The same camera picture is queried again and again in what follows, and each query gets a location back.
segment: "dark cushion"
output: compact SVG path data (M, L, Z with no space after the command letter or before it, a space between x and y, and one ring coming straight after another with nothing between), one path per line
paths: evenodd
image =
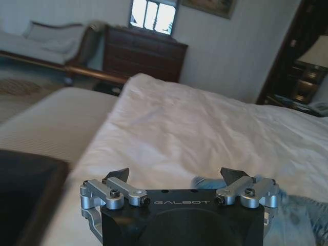
M0 150L2 245L37 245L62 193L68 164Z

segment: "floor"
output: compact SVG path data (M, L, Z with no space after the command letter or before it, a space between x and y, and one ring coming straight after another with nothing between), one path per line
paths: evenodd
M0 79L14 78L34 82L42 89L26 96L0 95L0 124L26 110L49 94L65 87L64 72L0 58ZM92 90L99 82L97 79L77 76L74 86Z

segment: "wooden dresser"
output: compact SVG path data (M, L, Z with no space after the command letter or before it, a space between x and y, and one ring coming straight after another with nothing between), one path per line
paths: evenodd
M145 73L179 82L187 48L170 37L107 26L102 68L128 77Z

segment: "lampshade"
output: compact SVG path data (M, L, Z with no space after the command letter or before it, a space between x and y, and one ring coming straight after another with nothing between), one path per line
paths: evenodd
M328 36L320 36L298 61L328 68Z

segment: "window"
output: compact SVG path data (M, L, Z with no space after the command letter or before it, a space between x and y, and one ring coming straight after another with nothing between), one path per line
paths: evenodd
M130 26L172 34L178 0L133 0Z

